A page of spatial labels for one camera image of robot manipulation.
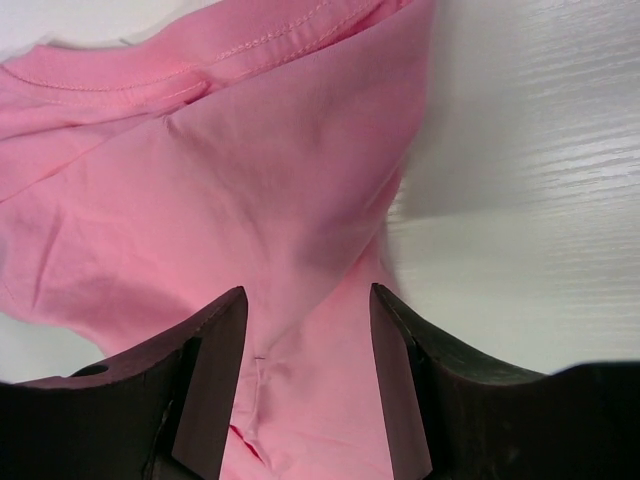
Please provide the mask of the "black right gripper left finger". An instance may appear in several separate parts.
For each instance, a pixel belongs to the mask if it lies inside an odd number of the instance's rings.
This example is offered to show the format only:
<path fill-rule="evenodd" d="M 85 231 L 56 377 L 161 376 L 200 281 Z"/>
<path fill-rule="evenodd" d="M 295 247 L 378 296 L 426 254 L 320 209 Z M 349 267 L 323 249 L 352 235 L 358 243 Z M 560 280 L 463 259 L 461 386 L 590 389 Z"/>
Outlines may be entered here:
<path fill-rule="evenodd" d="M 216 479 L 244 351 L 246 292 L 69 377 L 3 384 L 5 479 Z"/>

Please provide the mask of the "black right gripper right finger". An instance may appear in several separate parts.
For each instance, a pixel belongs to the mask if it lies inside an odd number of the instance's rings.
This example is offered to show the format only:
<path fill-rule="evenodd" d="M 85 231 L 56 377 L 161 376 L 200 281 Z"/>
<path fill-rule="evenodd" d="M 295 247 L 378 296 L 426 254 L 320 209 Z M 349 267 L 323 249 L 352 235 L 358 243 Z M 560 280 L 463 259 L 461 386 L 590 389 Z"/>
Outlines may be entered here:
<path fill-rule="evenodd" d="M 639 365 L 552 375 L 466 344 L 383 285 L 370 325 L 397 479 L 635 479 Z"/>

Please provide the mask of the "light pink t-shirt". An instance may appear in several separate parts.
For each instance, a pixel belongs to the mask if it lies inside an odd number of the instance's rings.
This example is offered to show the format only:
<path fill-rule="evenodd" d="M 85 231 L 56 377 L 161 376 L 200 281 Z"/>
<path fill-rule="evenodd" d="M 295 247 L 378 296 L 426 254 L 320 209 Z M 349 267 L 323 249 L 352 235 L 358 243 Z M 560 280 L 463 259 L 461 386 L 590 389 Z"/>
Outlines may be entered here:
<path fill-rule="evenodd" d="M 430 1 L 222 1 L 1 66 L 1 309 L 113 355 L 243 286 L 226 479 L 388 479 L 369 292 Z"/>

